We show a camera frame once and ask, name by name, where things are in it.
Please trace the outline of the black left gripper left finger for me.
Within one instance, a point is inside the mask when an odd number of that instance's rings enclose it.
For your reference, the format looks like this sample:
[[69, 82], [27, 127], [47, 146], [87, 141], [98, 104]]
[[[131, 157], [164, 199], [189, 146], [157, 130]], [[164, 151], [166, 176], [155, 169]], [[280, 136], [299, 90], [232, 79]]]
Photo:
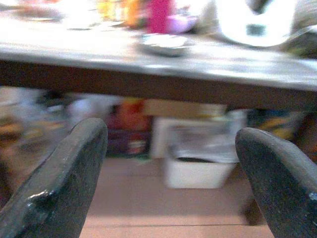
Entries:
[[0, 210], [0, 238], [79, 238], [106, 150], [101, 119], [74, 126]]

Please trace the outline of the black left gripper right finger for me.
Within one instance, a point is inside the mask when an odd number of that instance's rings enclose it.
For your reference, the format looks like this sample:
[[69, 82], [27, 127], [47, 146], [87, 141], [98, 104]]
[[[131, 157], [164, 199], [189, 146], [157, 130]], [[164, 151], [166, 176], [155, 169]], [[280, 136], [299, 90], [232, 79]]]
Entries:
[[235, 137], [243, 171], [275, 238], [317, 238], [317, 164], [295, 144], [245, 127]]

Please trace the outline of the white plastic storage bin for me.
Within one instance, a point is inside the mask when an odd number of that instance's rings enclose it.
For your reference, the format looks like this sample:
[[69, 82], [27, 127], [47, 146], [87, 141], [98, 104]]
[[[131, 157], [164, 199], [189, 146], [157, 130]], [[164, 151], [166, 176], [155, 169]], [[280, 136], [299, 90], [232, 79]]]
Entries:
[[216, 189], [224, 186], [237, 163], [188, 162], [167, 151], [163, 179], [173, 189]]

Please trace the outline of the red orange box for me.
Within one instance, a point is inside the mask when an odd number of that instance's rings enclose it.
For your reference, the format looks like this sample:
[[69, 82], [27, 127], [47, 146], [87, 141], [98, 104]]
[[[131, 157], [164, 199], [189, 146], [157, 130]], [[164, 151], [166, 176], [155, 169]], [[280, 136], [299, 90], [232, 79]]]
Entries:
[[119, 106], [118, 118], [124, 130], [148, 131], [151, 120], [144, 115], [145, 100], [124, 98]]

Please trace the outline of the brown cardboard box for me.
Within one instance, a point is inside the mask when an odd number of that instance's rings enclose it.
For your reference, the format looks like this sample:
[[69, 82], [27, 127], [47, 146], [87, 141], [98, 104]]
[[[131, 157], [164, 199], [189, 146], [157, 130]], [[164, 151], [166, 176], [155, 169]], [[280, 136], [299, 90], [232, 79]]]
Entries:
[[155, 117], [208, 119], [224, 115], [227, 105], [201, 104], [171, 100], [148, 99], [144, 102], [144, 114]]

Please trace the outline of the dark wooden dining table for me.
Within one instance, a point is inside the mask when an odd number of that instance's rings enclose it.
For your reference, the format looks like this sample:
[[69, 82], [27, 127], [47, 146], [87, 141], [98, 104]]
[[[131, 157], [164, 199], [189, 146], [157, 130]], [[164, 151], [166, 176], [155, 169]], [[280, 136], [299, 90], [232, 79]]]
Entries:
[[139, 36], [0, 13], [0, 86], [43, 89], [40, 101], [48, 104], [95, 93], [308, 111], [295, 143], [317, 152], [317, 60], [195, 35], [185, 55], [164, 57], [142, 48]]

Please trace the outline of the orange yellow packaged item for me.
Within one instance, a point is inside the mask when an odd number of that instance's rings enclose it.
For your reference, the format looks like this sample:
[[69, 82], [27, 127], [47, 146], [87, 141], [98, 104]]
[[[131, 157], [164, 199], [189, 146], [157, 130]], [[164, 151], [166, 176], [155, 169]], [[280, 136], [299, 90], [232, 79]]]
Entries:
[[114, 26], [143, 28], [150, 0], [97, 0], [101, 20]]

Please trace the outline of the purple plastic bowl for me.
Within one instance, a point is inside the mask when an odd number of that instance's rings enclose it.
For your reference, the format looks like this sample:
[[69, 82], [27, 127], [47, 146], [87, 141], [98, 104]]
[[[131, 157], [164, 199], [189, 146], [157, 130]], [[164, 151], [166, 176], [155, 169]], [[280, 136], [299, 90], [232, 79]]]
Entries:
[[168, 34], [181, 34], [190, 31], [197, 23], [197, 16], [171, 15], [167, 18]]

